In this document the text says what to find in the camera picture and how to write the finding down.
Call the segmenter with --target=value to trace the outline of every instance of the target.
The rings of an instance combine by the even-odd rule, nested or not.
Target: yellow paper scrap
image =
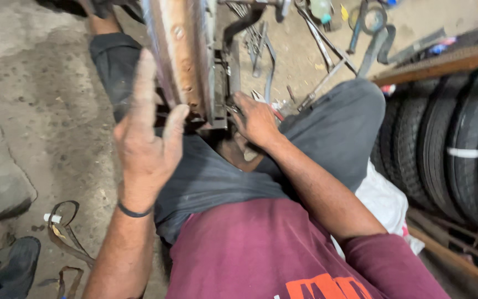
[[[56,228],[56,226],[53,226],[53,232],[60,238],[64,238],[64,239],[66,238],[66,236],[60,233],[60,231],[58,230],[58,228]]]
[[[341,4],[341,15],[342,15],[342,21],[346,21],[349,18],[348,11],[344,7],[344,5]]]

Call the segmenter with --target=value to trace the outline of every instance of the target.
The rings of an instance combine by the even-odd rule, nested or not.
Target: tire
[[[465,217],[449,195],[444,162],[449,123],[457,106],[457,96],[467,84],[468,73],[442,78],[423,116],[417,150],[418,170],[425,190],[435,205],[458,223],[464,223]]]
[[[392,134],[393,128],[396,124],[399,107],[402,100],[407,97],[408,84],[400,86],[392,97],[387,101],[387,107],[385,109],[385,118],[383,119],[383,125],[379,130],[379,145],[381,152],[381,159],[383,161],[383,167],[385,169],[385,178],[391,181],[398,188],[399,171],[394,167],[394,153],[392,151]]]
[[[385,172],[385,167],[383,165],[383,159],[381,158],[381,146],[379,143],[379,133],[375,138],[375,142],[372,148],[372,153],[370,154],[370,161],[375,167],[375,171],[381,173],[382,176],[385,178],[387,177],[387,173]]]
[[[468,220],[478,226],[478,71],[471,89],[457,105],[447,153],[451,193]]]
[[[430,212],[437,209],[423,187],[417,167],[416,146],[428,99],[439,81],[432,79],[413,84],[409,91],[411,98],[405,100],[399,109],[393,135],[394,167],[399,171],[400,189],[411,201]]]

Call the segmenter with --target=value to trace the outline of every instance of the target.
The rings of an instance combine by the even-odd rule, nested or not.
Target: maroon t-shirt
[[[167,298],[449,298],[402,237],[342,248],[299,204],[257,199],[193,214],[170,255]]]

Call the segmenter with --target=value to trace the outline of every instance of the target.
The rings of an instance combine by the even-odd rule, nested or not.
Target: knee
[[[385,116],[385,96],[374,83],[356,78],[336,85],[323,96],[322,104],[337,106],[349,114],[379,126]]]

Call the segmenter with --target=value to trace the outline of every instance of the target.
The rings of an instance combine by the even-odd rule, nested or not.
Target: plastic bottle
[[[331,0],[311,0],[311,13],[322,24],[331,21]]]

